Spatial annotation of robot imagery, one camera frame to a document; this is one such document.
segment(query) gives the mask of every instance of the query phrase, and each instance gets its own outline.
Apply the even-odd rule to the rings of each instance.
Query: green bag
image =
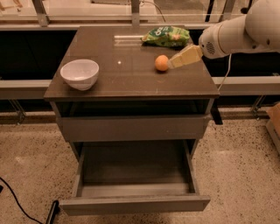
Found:
[[[188,30],[174,26],[162,26],[149,31],[141,37],[141,40],[150,45],[178,47],[186,46],[189,38]]]

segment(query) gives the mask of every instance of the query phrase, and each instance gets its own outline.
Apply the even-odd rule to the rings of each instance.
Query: drawer front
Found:
[[[202,138],[209,115],[60,118],[69,142]]]
[[[69,215],[203,211],[183,140],[85,143]]]

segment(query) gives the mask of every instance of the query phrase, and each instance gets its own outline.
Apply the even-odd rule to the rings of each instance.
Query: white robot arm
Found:
[[[280,53],[280,1],[259,0],[247,15],[210,26],[199,46],[209,59],[231,53]]]

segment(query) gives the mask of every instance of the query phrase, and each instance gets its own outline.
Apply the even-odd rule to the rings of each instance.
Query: wooden cabinet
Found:
[[[81,27],[60,66],[90,58],[101,67],[98,81],[81,92],[58,70],[45,93],[80,161],[73,197],[60,202],[69,215],[203,211],[210,201],[199,193],[192,156],[219,93],[202,62],[157,73],[157,55],[175,50],[114,44],[115,35],[148,30]]]

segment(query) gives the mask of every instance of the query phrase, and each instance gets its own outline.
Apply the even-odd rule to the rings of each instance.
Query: white bowl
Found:
[[[97,81],[99,66],[91,59],[77,59],[60,69],[62,79],[72,88],[90,89]]]

